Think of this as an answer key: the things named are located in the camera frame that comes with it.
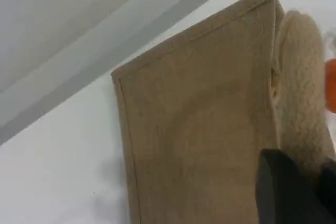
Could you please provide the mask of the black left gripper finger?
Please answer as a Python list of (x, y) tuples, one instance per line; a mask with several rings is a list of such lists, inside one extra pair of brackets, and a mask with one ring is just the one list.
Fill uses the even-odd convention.
[(318, 223), (335, 223), (335, 160), (331, 158), (322, 164), (318, 197), (324, 210)]
[(259, 223), (323, 223), (323, 206), (295, 162), (280, 150), (260, 152), (256, 204)]

